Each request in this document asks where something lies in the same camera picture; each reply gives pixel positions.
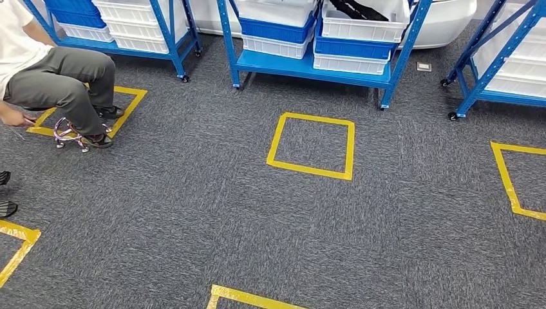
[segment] black sneaker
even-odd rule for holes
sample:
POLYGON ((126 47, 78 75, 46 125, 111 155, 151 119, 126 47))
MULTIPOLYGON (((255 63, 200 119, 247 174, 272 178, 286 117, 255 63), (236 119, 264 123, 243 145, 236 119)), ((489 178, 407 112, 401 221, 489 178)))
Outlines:
POLYGON ((0 173, 0 185, 6 185, 10 178, 12 177, 11 172, 1 172, 0 173))
POLYGON ((17 211, 17 204, 11 201, 0 201, 0 218, 7 218, 17 211))
POLYGON ((82 137, 82 142, 95 148, 108 148, 114 144, 112 139, 106 134, 84 136, 82 137))
POLYGON ((121 116, 125 115, 123 109, 118 108, 117 106, 112 106, 111 108, 102 108, 100 106, 95 106, 95 111, 100 118, 105 119, 118 119, 121 116))

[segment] gray pants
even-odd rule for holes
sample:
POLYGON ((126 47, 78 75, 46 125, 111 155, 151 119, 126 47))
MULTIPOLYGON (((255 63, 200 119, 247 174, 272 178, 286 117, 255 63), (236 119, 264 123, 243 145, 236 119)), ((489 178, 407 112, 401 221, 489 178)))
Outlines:
POLYGON ((4 101, 22 108, 56 107, 80 134, 102 134, 104 127, 93 107, 113 105, 115 70, 103 53, 56 47, 12 77, 4 101), (83 82, 89 83, 89 90, 83 82))

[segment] shelf frame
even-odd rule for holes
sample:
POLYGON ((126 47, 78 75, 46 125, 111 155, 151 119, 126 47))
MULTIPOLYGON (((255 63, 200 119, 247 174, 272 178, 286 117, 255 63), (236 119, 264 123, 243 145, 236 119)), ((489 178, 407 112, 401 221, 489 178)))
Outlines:
MULTIPOLYGON (((226 0, 216 0, 218 3, 218 11, 220 13, 220 21, 223 31, 223 38, 229 64, 229 70, 234 88, 241 87, 240 71, 267 73, 275 75, 284 75, 292 77, 301 77, 304 79, 323 80, 328 82, 338 82, 342 84, 351 84, 356 86, 365 86, 370 88, 384 89, 381 99, 380 108, 387 109, 390 107, 390 101, 394 95, 398 81, 404 73, 404 68, 410 58, 411 50, 417 39, 417 35, 421 30, 424 19, 432 4, 432 0, 420 0, 418 5, 411 13, 411 19, 408 27, 404 31, 407 35, 404 47, 401 49, 399 57, 395 63, 391 73, 390 62, 385 67, 383 75, 371 75, 360 73, 345 73, 338 71, 317 70, 313 69, 313 51, 312 46, 308 46, 308 50, 304 58, 299 61, 280 56, 267 55, 257 53, 255 51, 243 50, 240 57, 237 59, 233 39, 231 37, 231 28, 229 24, 229 16, 227 13, 226 0)), ((234 0, 228 0, 236 16, 239 16, 237 6, 234 0)), ((412 6, 413 0, 408 0, 409 7, 412 6)))
POLYGON ((453 69, 449 72, 446 79, 442 80, 441 82, 444 87, 452 82, 458 82, 463 94, 463 101, 457 107, 457 110, 448 115, 451 120, 466 117, 466 113, 477 100, 510 103, 524 106, 546 107, 546 98, 485 90, 485 87, 487 87, 487 85, 493 80, 494 76, 502 67, 504 59, 510 57, 512 52, 517 49, 520 43, 525 39, 525 36, 532 30, 532 27, 534 27, 542 17, 546 16, 546 0, 530 0, 506 21, 504 21, 490 33, 486 34, 495 17, 498 15, 499 11, 502 9, 502 6, 506 2, 507 0, 495 1, 485 16, 485 19, 478 27, 478 30, 468 42, 453 69), (518 29, 514 32, 514 34, 512 34, 505 46, 499 51, 493 63, 491 63, 484 74, 479 77, 478 70, 476 69, 476 66, 472 60, 472 56, 475 51, 477 51, 488 40, 492 39, 495 35, 513 23, 517 18, 519 18, 519 16, 529 9, 531 10, 521 22, 518 29), (462 73, 466 66, 470 67, 472 77, 474 78, 475 82, 471 89, 469 89, 462 73))
POLYGON ((125 48, 119 48, 116 42, 99 42, 86 39, 79 39, 76 37, 63 37, 59 38, 55 32, 55 27, 53 25, 53 15, 46 8, 46 16, 42 16, 40 11, 36 9, 36 6, 32 3, 32 0, 23 0, 27 5, 31 13, 42 25, 44 30, 52 38, 53 42, 58 46, 63 47, 72 47, 72 48, 83 48, 87 50, 96 50, 102 53, 108 53, 112 55, 125 55, 132 57, 143 57, 143 58, 152 58, 152 59, 163 59, 170 60, 173 62, 174 68, 176 69, 176 76, 180 79, 186 79, 187 74, 182 65, 182 61, 186 56, 192 51, 196 55, 200 55, 202 51, 202 44, 197 33, 197 27, 195 25, 195 20, 193 18, 193 13, 191 12, 191 7, 188 0, 169 0, 169 26, 167 27, 167 22, 161 11, 161 7, 158 3, 158 0, 150 0, 150 5, 156 15, 159 27, 163 36, 165 38, 165 43, 169 49, 168 53, 154 53, 151 51, 138 51, 138 50, 128 50, 125 48), (188 32, 180 39, 178 42, 175 42, 174 38, 174 1, 181 1, 184 7, 186 14, 186 19, 189 24, 188 32), (185 43, 186 47, 178 52, 182 44, 185 43))

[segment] white shirt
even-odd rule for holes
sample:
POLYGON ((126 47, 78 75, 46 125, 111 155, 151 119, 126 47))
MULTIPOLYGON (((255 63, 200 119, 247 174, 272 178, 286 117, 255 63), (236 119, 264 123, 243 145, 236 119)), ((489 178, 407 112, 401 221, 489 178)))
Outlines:
POLYGON ((18 0, 0 0, 0 100, 10 79, 44 59, 52 48, 23 31, 33 18, 18 0))

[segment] yellow tape square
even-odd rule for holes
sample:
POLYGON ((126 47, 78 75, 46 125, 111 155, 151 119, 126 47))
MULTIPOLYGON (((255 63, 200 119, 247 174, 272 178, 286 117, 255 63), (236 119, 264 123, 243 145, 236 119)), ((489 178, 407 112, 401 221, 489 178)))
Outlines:
POLYGON ((6 281, 13 274, 17 266, 24 259, 26 254, 32 249, 32 246, 40 238, 39 230, 31 230, 11 222, 0 220, 0 233, 13 236, 23 241, 21 248, 15 253, 8 264, 0 271, 0 288, 4 286, 6 281))
MULTIPOLYGON (((125 93, 127 95, 134 95, 135 98, 131 101, 131 103, 129 103, 128 107, 125 109, 125 115, 123 115, 118 120, 116 120, 116 122, 112 126, 112 132, 108 133, 108 136, 110 136, 111 138, 113 138, 116 135, 116 133, 118 133, 121 126, 123 126, 123 124, 125 123, 127 118, 129 118, 131 113, 135 110, 135 108, 140 103, 140 101, 142 101, 142 99, 144 98, 144 95, 146 95, 146 93, 148 91, 144 90, 144 89, 135 89, 135 88, 126 88, 126 87, 115 86, 114 87, 114 92, 125 93)), ((53 137, 53 129, 50 129, 49 127, 41 127, 41 125, 44 122, 44 120, 46 120, 49 116, 51 116, 51 114, 55 110, 56 110, 56 108, 50 108, 47 111, 45 111, 36 120, 36 125, 34 125, 32 127, 29 127, 26 131, 29 132, 29 133, 36 133, 36 134, 40 134, 40 135, 46 135, 46 136, 52 136, 53 137)))
POLYGON ((532 153, 535 155, 546 155, 546 149, 498 144, 495 142, 491 142, 491 149, 493 149, 493 154, 498 167, 498 172, 500 173, 500 178, 502 180, 502 183, 504 184, 504 189, 506 190, 506 194, 508 194, 508 198, 510 199, 512 211, 515 214, 521 214, 524 216, 546 221, 546 213, 540 211, 531 211, 529 209, 522 208, 522 206, 520 205, 520 201, 518 200, 518 197, 516 195, 516 190, 514 190, 514 185, 512 185, 512 181, 510 180, 510 176, 508 175, 508 169, 506 168, 506 164, 504 163, 504 158, 502 157, 503 150, 518 151, 521 153, 532 153))
POLYGON ((338 179, 344 179, 344 180, 351 180, 353 178, 354 145, 355 145, 355 124, 349 120, 296 114, 296 113, 284 113, 281 115, 281 118, 279 118, 277 129, 275 130, 275 135, 273 136, 273 142, 271 143, 271 149, 269 150, 269 154, 267 156, 267 164, 274 167, 281 168, 281 169, 290 169, 292 171, 298 171, 302 173, 315 174, 319 176, 332 177, 332 178, 338 178, 338 179), (288 162, 281 162, 281 161, 275 160, 275 155, 277 154, 277 148, 279 147, 279 141, 281 140, 281 135, 283 133, 283 129, 285 127, 285 122, 287 118, 317 121, 317 122, 324 122, 327 124, 339 124, 342 126, 347 126, 348 131, 347 131, 347 147, 346 147, 346 155, 345 155, 345 171, 344 172, 329 171, 327 169, 318 169, 315 167, 309 167, 309 166, 292 164, 288 162))
POLYGON ((276 301, 274 299, 261 297, 219 285, 212 285, 211 298, 207 304, 207 309, 216 309, 218 301, 221 297, 264 309, 305 309, 294 304, 282 303, 281 301, 276 301))

